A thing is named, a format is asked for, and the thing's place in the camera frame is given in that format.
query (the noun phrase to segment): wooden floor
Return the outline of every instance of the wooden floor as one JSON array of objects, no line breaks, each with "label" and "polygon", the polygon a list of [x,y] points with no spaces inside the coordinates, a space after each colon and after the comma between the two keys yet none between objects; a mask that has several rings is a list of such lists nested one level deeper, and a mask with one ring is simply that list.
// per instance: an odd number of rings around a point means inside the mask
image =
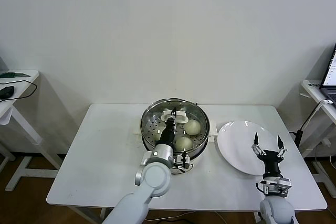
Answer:
[{"label": "wooden floor", "polygon": [[[53,179],[48,178],[22,178],[13,192],[5,191],[5,187],[13,175],[15,169],[19,165],[22,157],[18,157],[16,161],[9,162],[4,170],[0,173],[0,224],[87,224],[81,216],[77,215],[67,207],[51,206],[46,203],[46,197],[53,183]],[[315,172],[310,162],[307,162],[312,172]],[[329,173],[333,182],[336,184],[336,170],[331,167],[328,161],[322,161],[323,166]],[[29,168],[45,168],[52,169],[53,167],[43,158],[34,157]],[[336,214],[336,199],[333,199],[328,194],[323,184],[319,187],[328,202],[328,208]],[[168,216],[176,216],[183,212],[174,211],[150,211],[147,219],[162,218]],[[227,224],[255,223],[254,216],[250,212],[229,212],[220,213],[226,220]],[[182,218],[191,221],[194,224],[224,223],[220,217],[214,212],[196,212],[188,214]],[[327,210],[319,212],[300,212],[297,214],[299,223],[318,223],[318,224],[335,224],[336,218],[333,217]],[[145,224],[155,224],[157,221],[145,221]],[[177,224],[188,223],[184,220],[174,222]]]}]

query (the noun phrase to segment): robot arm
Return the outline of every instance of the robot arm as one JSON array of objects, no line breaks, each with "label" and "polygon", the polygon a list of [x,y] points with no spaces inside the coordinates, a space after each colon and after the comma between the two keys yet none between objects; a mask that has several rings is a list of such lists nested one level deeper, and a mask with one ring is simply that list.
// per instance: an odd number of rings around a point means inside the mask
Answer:
[{"label": "robot arm", "polygon": [[152,197],[164,195],[169,190],[171,176],[168,167],[162,163],[147,165],[138,189],[123,197],[103,223],[141,224],[148,214]]},{"label": "robot arm", "polygon": [[259,146],[256,133],[252,149],[265,166],[263,180],[256,185],[257,189],[265,195],[265,199],[260,203],[261,216],[266,224],[298,224],[294,207],[285,200],[288,189],[291,188],[291,182],[289,178],[283,178],[279,169],[279,163],[284,160],[283,156],[287,151],[280,136],[278,136],[278,147],[279,152],[263,150]]},{"label": "robot arm", "polygon": [[171,171],[169,168],[177,166],[188,168],[190,158],[186,153],[174,160],[173,140],[176,130],[176,108],[166,121],[160,140],[155,149],[146,152],[141,165],[135,175],[138,189],[124,196],[107,216],[103,224],[140,224],[148,213],[148,204],[153,197],[164,195],[171,185]]}]

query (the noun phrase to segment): table leg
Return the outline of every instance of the table leg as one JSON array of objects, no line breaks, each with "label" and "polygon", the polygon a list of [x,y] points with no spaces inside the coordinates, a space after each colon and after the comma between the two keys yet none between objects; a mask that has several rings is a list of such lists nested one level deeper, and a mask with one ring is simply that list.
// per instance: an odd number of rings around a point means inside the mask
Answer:
[{"label": "table leg", "polygon": [[21,125],[21,127],[28,133],[31,139],[30,142],[35,145],[42,155],[55,166],[56,169],[59,169],[62,164],[62,159],[54,153],[49,144],[44,141],[44,139],[34,130],[34,128],[27,122],[27,120],[20,114],[20,112],[13,107],[12,117]]},{"label": "table leg", "polygon": [[88,220],[92,224],[101,224],[103,220],[96,215],[92,210],[86,207],[70,207],[68,206],[72,211],[78,213],[81,215],[84,219]]},{"label": "table leg", "polygon": [[336,125],[328,120],[323,121],[321,125],[299,146],[299,151],[303,158],[307,157],[309,153],[324,139]]},{"label": "table leg", "polygon": [[328,192],[330,193],[330,196],[336,198],[336,187],[329,176],[327,176],[327,172],[324,170],[322,164],[320,162],[312,162],[312,164],[315,170],[318,172],[317,174],[313,174],[316,183],[324,183]]},{"label": "table leg", "polygon": [[15,156],[10,153],[9,150],[7,150],[1,143],[0,143],[0,153],[5,157],[5,159],[0,164],[0,172],[4,169],[5,165],[8,163],[8,161],[14,161]]},{"label": "table leg", "polygon": [[32,157],[24,157],[19,164],[12,178],[8,182],[5,191],[13,191],[21,179],[21,177],[33,177],[33,178],[55,178],[58,170],[49,169],[29,169],[27,168]]}]

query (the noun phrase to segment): white wall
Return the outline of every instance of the white wall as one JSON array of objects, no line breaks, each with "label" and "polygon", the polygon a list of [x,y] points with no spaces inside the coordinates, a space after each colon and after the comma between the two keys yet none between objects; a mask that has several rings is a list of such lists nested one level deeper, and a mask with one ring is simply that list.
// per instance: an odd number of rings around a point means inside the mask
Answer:
[{"label": "white wall", "polygon": [[91,103],[271,104],[293,127],[335,40],[334,0],[0,0],[0,57],[41,72],[17,106],[60,152]]}]

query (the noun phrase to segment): white table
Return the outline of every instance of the white table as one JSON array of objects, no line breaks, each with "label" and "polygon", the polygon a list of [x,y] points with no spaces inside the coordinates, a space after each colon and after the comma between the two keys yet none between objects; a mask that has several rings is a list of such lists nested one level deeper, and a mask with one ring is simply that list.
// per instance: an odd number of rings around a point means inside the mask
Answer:
[{"label": "white table", "polygon": [[[307,91],[309,96],[319,103],[320,101],[326,99],[326,96],[320,91],[321,80],[302,82],[303,88]],[[321,108],[330,120],[323,120],[317,129],[307,137],[307,139],[299,146],[300,152],[303,157],[306,157],[314,148],[321,143],[321,141],[326,137],[328,138],[329,133],[336,127],[336,108],[332,104],[324,105]],[[329,191],[331,197],[336,198],[336,187],[328,176],[327,172],[324,170],[320,162],[312,162],[317,174],[313,174],[314,179],[317,183],[324,183],[327,190]]]},{"label": "white table", "polygon": [[[39,72],[36,70],[6,70],[0,71],[0,73],[4,72],[19,72],[25,73],[30,77],[15,77],[15,78],[1,78],[0,79],[0,89],[6,86],[14,86],[14,94],[11,98],[20,97],[30,86],[28,82],[19,82],[12,84],[1,84],[8,83],[13,81],[27,80],[29,82],[34,82],[36,78],[39,76]],[[59,169],[62,160],[54,153],[50,148],[47,142],[43,140],[43,138],[33,129],[33,127],[26,121],[26,119],[20,114],[20,112],[13,106],[16,100],[9,100],[0,102],[0,118],[3,116],[13,117],[19,125],[28,133],[30,142],[57,168]],[[0,171],[5,166],[7,161],[12,161],[15,157],[3,146],[0,144],[0,153],[5,156],[4,162],[0,165]],[[57,170],[44,170],[44,169],[26,169],[29,164],[29,161],[32,157],[25,157],[18,169],[12,176],[8,185],[6,186],[6,191],[14,190],[16,184],[20,180],[21,177],[47,177],[54,178],[57,174]]]},{"label": "white table", "polygon": [[[135,191],[134,176],[145,148],[141,137],[133,132],[147,107],[91,105],[47,202],[76,207],[114,207],[125,194]],[[283,176],[292,181],[288,201],[295,210],[326,209],[322,193],[274,107],[201,105],[201,108],[210,120],[216,121],[217,129],[232,120],[246,120],[260,124],[274,136],[280,135],[288,148],[280,164]],[[261,181],[261,176],[243,174],[233,168],[221,156],[216,142],[208,143],[201,157],[193,170],[173,176],[171,189],[164,196],[154,198],[150,202],[151,209],[259,210],[264,196],[256,189],[256,182]]]}]

